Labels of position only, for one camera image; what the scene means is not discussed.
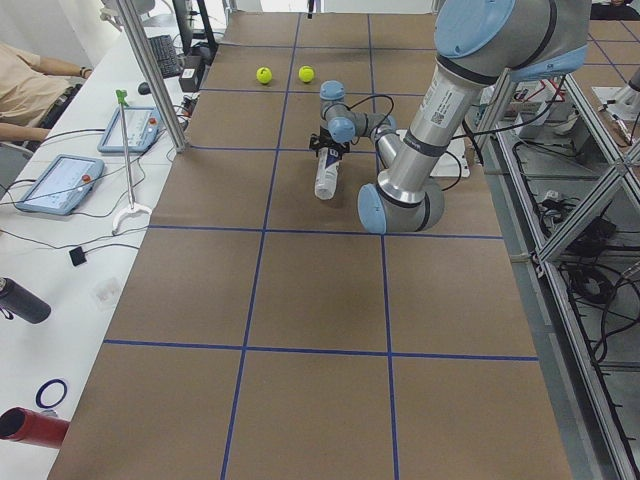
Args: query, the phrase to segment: beige shirt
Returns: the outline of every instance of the beige shirt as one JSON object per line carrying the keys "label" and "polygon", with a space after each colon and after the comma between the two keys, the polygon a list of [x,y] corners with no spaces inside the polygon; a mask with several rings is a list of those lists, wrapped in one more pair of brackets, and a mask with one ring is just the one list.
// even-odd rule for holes
{"label": "beige shirt", "polygon": [[38,65],[40,55],[0,43],[0,122],[37,126],[69,87],[63,78],[33,70]]}

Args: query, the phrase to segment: blue tablet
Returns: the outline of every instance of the blue tablet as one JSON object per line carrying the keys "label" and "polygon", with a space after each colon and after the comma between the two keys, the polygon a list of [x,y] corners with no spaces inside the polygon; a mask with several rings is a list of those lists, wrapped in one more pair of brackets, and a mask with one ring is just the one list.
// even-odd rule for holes
{"label": "blue tablet", "polygon": [[[129,152],[144,153],[155,142],[160,128],[160,113],[155,107],[125,107],[124,117],[127,126]],[[118,107],[104,131],[98,151],[105,154],[124,153],[122,140],[122,120]]]}
{"label": "blue tablet", "polygon": [[103,169],[104,162],[98,158],[59,155],[16,203],[16,208],[68,215],[93,188]]}

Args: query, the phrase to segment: white bottle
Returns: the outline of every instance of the white bottle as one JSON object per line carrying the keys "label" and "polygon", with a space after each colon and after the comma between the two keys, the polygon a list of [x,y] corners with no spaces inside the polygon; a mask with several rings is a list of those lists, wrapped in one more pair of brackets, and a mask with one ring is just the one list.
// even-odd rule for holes
{"label": "white bottle", "polygon": [[333,148],[321,148],[318,153],[318,173],[316,174],[316,197],[330,200],[336,193],[338,183],[338,152]]}

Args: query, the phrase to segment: person's arm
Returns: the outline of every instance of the person's arm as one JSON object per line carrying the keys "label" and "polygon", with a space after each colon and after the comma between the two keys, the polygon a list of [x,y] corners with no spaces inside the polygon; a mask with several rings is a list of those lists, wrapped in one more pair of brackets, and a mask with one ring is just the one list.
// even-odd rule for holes
{"label": "person's arm", "polygon": [[24,142],[35,140],[42,142],[49,134],[47,128],[20,127],[0,122],[0,142]]}
{"label": "person's arm", "polygon": [[60,75],[69,77],[89,78],[91,68],[79,67],[75,63],[70,63],[59,58],[40,57],[40,65],[34,66],[34,70],[45,75]]}

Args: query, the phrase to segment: yellow ball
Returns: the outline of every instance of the yellow ball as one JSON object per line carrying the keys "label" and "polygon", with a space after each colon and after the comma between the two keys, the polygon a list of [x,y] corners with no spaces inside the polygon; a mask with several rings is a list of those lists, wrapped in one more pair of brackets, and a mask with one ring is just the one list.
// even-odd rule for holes
{"label": "yellow ball", "polygon": [[261,84],[266,85],[271,81],[273,75],[271,74],[269,67],[260,67],[256,72],[256,78]]}
{"label": "yellow ball", "polygon": [[310,83],[316,76],[316,72],[313,71],[309,65],[304,65],[298,70],[298,78],[304,83]]}

